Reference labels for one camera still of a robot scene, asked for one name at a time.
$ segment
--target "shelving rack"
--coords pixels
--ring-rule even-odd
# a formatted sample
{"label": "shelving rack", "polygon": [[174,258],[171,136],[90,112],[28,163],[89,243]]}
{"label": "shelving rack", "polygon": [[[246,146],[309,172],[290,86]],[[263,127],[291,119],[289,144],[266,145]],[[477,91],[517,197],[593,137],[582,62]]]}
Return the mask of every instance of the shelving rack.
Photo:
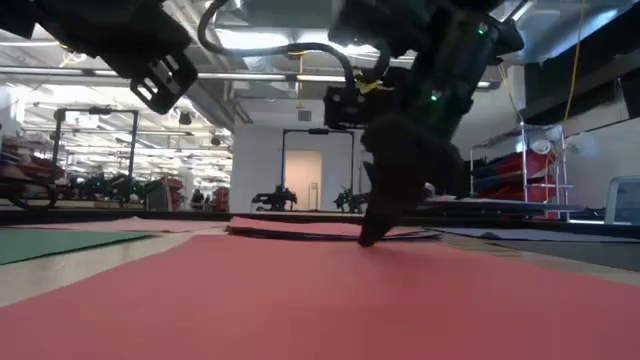
{"label": "shelving rack", "polygon": [[[556,157],[556,160],[552,164],[552,168],[555,170],[555,184],[549,184],[547,179],[545,178],[544,184],[529,184],[529,177],[527,174],[527,150],[530,148],[529,138],[532,134],[542,133],[547,130],[550,130],[556,125],[528,125],[524,123],[520,123],[515,129],[498,134],[493,136],[485,141],[473,145],[471,150],[469,150],[469,161],[470,161],[470,189],[471,195],[474,194],[474,176],[473,176],[473,160],[474,160],[474,151],[480,149],[490,149],[495,147],[496,145],[502,144],[507,140],[514,139],[520,137],[522,139],[523,149],[522,149],[522,170],[516,173],[508,173],[503,175],[498,175],[495,178],[506,178],[512,177],[515,174],[522,174],[522,190],[524,193],[524,201],[529,202],[529,188],[531,187],[546,187],[546,188],[555,188],[556,190],[556,204],[558,205],[569,205],[569,192],[568,189],[572,188],[573,185],[568,184],[567,182],[567,156],[566,156],[566,144],[564,138],[564,129],[560,131],[560,139],[557,141],[551,141],[554,145],[554,149],[559,148],[559,155]],[[566,219],[569,221],[569,212],[566,213]]]}

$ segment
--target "door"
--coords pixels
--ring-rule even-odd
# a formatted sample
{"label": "door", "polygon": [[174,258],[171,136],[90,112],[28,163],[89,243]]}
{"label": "door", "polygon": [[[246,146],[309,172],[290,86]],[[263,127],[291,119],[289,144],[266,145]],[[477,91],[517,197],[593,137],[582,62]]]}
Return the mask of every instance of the door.
{"label": "door", "polygon": [[309,150],[287,150],[285,186],[296,193],[294,210],[319,210],[322,199],[322,153]]}

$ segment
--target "pink paper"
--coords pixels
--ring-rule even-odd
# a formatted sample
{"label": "pink paper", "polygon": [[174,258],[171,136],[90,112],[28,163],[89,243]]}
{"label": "pink paper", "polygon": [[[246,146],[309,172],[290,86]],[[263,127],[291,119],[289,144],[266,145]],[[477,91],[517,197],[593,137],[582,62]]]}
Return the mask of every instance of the pink paper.
{"label": "pink paper", "polygon": [[134,217],[114,221],[97,221],[69,224],[35,224],[19,225],[15,227],[30,229],[62,229],[84,231],[144,231],[179,233],[225,227],[228,224],[228,222],[217,221],[148,220]]}
{"label": "pink paper", "polygon": [[640,288],[442,245],[197,236],[0,309],[3,359],[636,360]]}
{"label": "pink paper", "polygon": [[[231,219],[231,228],[248,228],[256,230],[284,231],[307,233],[313,235],[347,235],[359,236],[360,225],[343,224],[343,223],[312,223],[312,224],[294,224],[277,221],[263,221],[234,217]],[[405,234],[411,230],[392,229],[387,235]]]}

